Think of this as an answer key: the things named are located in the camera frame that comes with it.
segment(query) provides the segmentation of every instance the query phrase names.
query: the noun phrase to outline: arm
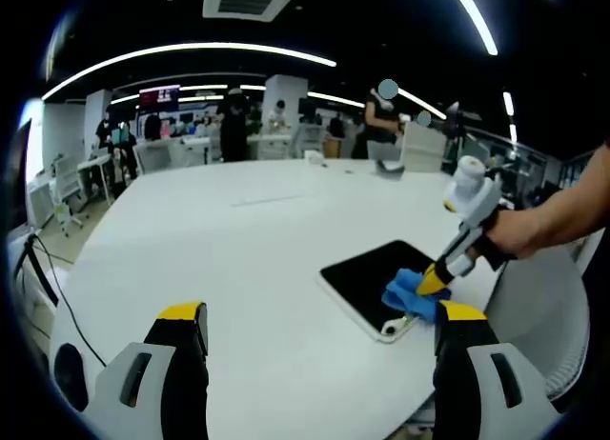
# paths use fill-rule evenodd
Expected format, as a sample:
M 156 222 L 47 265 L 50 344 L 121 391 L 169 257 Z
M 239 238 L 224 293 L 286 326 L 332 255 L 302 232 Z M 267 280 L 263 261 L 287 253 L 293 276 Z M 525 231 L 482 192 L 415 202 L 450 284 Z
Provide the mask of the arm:
M 610 148 L 599 148 L 579 182 L 535 209 L 501 211 L 488 232 L 503 251 L 526 257 L 605 226 L 610 217 Z
M 366 110 L 364 111 L 364 121 L 369 126 L 374 128 L 382 128 L 389 130 L 391 133 L 399 131 L 397 121 L 386 121 L 385 119 L 375 118 L 375 104 L 373 102 L 366 103 Z

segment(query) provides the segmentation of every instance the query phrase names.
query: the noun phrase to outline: display screen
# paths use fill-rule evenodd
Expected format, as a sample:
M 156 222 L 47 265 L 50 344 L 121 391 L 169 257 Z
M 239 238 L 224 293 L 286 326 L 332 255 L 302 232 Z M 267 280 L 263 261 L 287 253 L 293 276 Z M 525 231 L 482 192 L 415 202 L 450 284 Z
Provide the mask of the display screen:
M 433 260 L 411 245 L 396 240 L 320 271 L 322 277 L 371 326 L 382 331 L 386 321 L 402 313 L 381 302 L 385 287 L 398 269 L 425 272 Z
M 163 86 L 140 91 L 140 111 L 178 110 L 180 85 Z

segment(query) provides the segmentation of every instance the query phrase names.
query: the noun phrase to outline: floor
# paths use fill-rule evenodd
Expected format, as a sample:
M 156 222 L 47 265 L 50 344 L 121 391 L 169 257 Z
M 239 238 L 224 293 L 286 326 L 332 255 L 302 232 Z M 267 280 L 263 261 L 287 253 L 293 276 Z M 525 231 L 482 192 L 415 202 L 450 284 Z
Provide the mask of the floor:
M 38 236 L 43 241 L 47 250 L 51 254 L 52 266 L 55 268 L 57 281 L 62 286 L 68 276 L 74 261 L 78 258 L 80 251 L 85 246 L 93 230 L 101 221 L 102 217 L 108 210 L 109 206 L 106 201 L 97 201 L 89 203 L 81 212 L 86 213 L 89 218 L 83 221 L 83 228 L 71 226 L 70 237 L 66 237 L 57 221 L 52 218 L 47 225 L 40 230 Z M 51 271 L 51 264 L 48 255 L 42 248 L 34 248 L 36 256 L 40 262 L 40 266 L 47 274 L 50 283 L 54 284 L 54 277 Z M 30 336 L 38 345 L 41 351 L 45 354 L 49 352 L 49 335 L 52 327 L 52 313 L 42 303 L 36 303 L 33 314 L 31 316 Z M 393 433 L 387 440 L 430 440 L 432 433 L 428 430 L 422 435 L 412 435 L 407 429 L 399 429 Z

